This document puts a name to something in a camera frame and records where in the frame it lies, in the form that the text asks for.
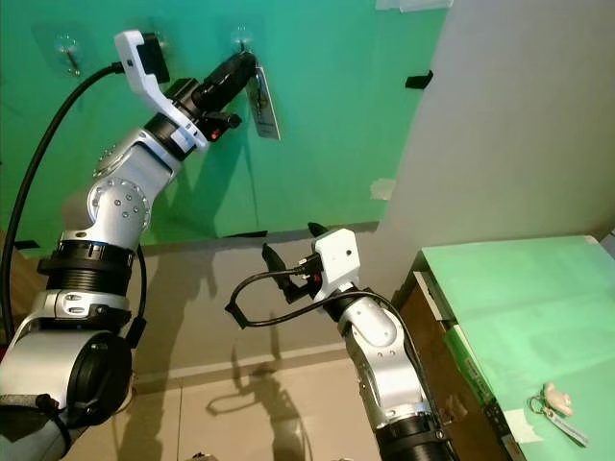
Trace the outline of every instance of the key ring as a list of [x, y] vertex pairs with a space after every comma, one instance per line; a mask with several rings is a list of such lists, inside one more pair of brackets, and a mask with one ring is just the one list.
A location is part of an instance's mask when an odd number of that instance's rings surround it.
[[545, 398], [541, 394], [536, 394], [528, 399], [528, 407], [532, 413], [539, 415], [543, 413], [547, 404], [545, 403]]

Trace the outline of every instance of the white wall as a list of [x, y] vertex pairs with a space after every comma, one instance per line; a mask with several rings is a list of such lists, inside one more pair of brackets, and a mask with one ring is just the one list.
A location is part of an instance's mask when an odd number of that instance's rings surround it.
[[[392, 296], [427, 245], [612, 229], [613, 17], [608, 0], [455, 2], [388, 217], [358, 237], [363, 283]], [[268, 352], [266, 330], [239, 332], [223, 311], [233, 287], [262, 270], [260, 244], [146, 252], [140, 372], [227, 361], [233, 345], [240, 357]], [[296, 261], [309, 240], [276, 248]], [[135, 302], [135, 283], [131, 295]], [[246, 295], [255, 317], [288, 309], [273, 282]], [[318, 314], [280, 327], [280, 337], [283, 350], [338, 341]]]

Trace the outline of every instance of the beige floor tile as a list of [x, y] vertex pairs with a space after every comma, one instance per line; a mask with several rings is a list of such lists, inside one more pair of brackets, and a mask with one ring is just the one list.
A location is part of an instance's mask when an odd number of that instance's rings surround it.
[[175, 461], [181, 391], [137, 396], [122, 413], [91, 427], [65, 461]]
[[219, 461], [379, 459], [349, 360], [245, 376], [237, 387], [184, 389], [180, 461], [198, 451]]

